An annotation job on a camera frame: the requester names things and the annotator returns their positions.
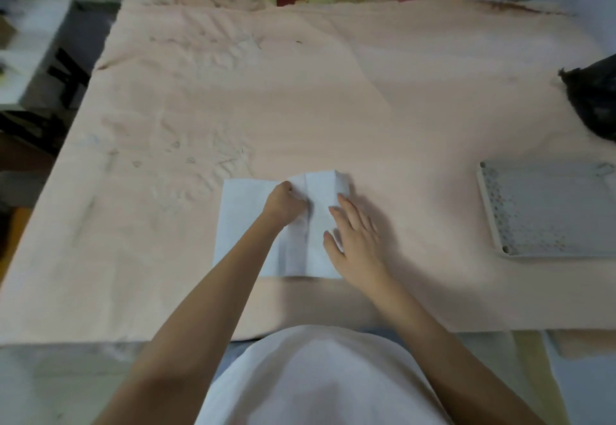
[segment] black bag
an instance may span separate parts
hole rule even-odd
[[[586,68],[558,72],[567,97],[589,130],[616,141],[616,54]]]

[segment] folded white fabric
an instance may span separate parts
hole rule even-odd
[[[259,276],[311,276],[339,278],[323,249],[323,233],[336,223],[329,206],[336,195],[349,195],[349,182],[336,171],[312,172],[289,179],[293,190],[308,200],[308,211],[289,224],[273,242]],[[237,243],[263,210],[278,182],[254,179],[225,180],[222,188],[214,264]]]

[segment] beige tablecloth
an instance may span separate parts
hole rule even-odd
[[[0,293],[0,342],[150,339],[211,267],[228,177],[348,173],[448,328],[616,328],[616,262],[492,250],[483,159],[616,160],[556,71],[572,18],[469,0],[127,0]],[[374,324],[343,281],[259,280],[235,338]]]

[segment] person's right arm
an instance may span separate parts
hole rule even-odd
[[[544,425],[544,422],[449,333],[389,273],[370,218],[342,195],[346,216],[330,208],[344,253],[326,232],[323,245],[336,270],[367,296],[404,340],[456,425]]]

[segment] white shirt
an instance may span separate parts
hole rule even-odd
[[[284,329],[249,347],[210,387],[196,425],[449,424],[412,356],[348,329]]]

